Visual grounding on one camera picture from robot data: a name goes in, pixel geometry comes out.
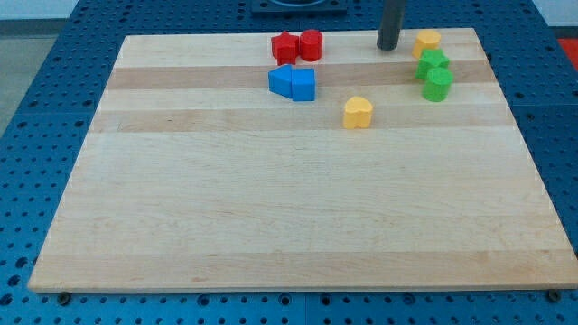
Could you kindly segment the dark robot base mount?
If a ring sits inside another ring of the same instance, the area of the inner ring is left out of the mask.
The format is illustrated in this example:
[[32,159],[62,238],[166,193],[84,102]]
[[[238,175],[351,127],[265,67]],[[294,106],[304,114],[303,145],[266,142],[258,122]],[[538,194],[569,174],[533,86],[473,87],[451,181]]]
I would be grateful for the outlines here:
[[250,0],[251,14],[344,14],[347,0]]

